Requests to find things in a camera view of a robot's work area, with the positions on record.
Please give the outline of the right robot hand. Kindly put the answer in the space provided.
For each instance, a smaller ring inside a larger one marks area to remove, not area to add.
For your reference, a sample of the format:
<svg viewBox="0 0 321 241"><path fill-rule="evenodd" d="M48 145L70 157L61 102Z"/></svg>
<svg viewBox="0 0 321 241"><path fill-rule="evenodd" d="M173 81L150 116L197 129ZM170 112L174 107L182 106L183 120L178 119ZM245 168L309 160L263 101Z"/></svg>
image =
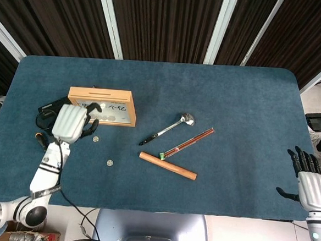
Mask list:
<svg viewBox="0 0 321 241"><path fill-rule="evenodd" d="M276 190L280 196L299 202L308 212L321 212L321 166L314 155L306 153L298 146L295 149L288 149L287 153L294 167L298 193L287 193L280 187L276 187Z"/></svg>

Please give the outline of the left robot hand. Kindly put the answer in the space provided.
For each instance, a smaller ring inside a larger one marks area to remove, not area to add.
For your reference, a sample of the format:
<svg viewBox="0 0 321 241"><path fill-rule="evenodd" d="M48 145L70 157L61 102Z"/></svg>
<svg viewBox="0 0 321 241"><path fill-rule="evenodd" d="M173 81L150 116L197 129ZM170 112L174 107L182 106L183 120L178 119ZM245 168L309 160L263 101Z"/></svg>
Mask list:
<svg viewBox="0 0 321 241"><path fill-rule="evenodd" d="M73 144L79 138L89 136L97 130L99 120L95 119L88 129L84 127L89 124L93 110L102 112L99 104L91 103L87 107L65 104L61 107L57 119L52 128L52 135L57 142Z"/></svg>

